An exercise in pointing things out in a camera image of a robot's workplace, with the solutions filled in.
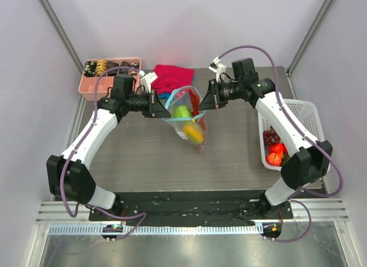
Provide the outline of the green toy lime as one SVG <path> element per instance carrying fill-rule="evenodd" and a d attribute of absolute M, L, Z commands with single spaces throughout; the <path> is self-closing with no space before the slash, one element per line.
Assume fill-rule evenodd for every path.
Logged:
<path fill-rule="evenodd" d="M 174 111 L 174 118 L 192 118 L 192 117 L 193 116 L 191 110 L 185 105 L 178 106 Z"/>

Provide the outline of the clear zip top bag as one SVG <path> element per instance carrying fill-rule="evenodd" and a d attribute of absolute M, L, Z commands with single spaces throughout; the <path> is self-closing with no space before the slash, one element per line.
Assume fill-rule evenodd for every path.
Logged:
<path fill-rule="evenodd" d="M 171 93 L 170 97 L 167 99 L 165 103 L 165 108 L 170 112 L 171 117 L 165 118 L 164 121 L 174 129 L 174 131 L 177 133 L 177 135 L 181 139 L 183 139 L 187 144 L 191 144 L 192 146 L 196 148 L 195 144 L 193 144 L 187 138 L 186 134 L 183 131 L 183 126 L 187 124 L 192 118 L 174 118 L 174 111 L 180 105 L 185 105 L 190 110 L 192 110 L 192 104 L 191 104 L 190 96 L 189 96 L 189 90 L 191 89 L 195 89 L 198 96 L 200 97 L 200 103 L 201 103 L 202 97 L 194 86 L 184 86 L 184 87 L 175 89 Z"/>

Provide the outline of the yellow orange toy mango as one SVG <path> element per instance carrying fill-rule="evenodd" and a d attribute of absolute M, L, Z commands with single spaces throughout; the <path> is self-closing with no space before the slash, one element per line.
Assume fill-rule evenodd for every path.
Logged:
<path fill-rule="evenodd" d="M 187 138 L 195 144 L 201 144 L 204 141 L 202 130 L 195 123 L 185 124 L 183 126 L 183 132 L 186 134 Z"/>

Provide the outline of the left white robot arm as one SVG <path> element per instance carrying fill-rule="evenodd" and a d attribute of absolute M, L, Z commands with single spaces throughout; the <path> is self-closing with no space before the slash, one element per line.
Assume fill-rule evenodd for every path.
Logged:
<path fill-rule="evenodd" d="M 49 190 L 62 201 L 94 206 L 109 220 L 122 213 L 120 197 L 99 187 L 89 172 L 92 160 L 103 141 L 129 112 L 146 118 L 169 118 L 171 115 L 154 91 L 138 94 L 132 90 L 134 78 L 117 74 L 109 96 L 95 103 L 91 119 L 60 156 L 51 155 L 46 162 Z"/>

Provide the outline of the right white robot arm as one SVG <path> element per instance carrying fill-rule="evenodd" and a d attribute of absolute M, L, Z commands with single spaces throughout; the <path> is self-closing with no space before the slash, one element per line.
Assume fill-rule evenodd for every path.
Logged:
<path fill-rule="evenodd" d="M 269 78 L 259 78 L 251 58 L 232 62 L 234 78 L 228 82 L 220 78 L 226 67 L 218 57 L 209 69 L 216 77 L 209 81 L 199 110 L 220 109 L 230 100 L 242 99 L 267 119 L 288 150 L 290 159 L 281 167 L 280 179 L 259 197 L 261 215 L 272 218 L 296 191 L 327 174 L 333 147 L 301 124 L 277 92 L 275 83 Z"/>

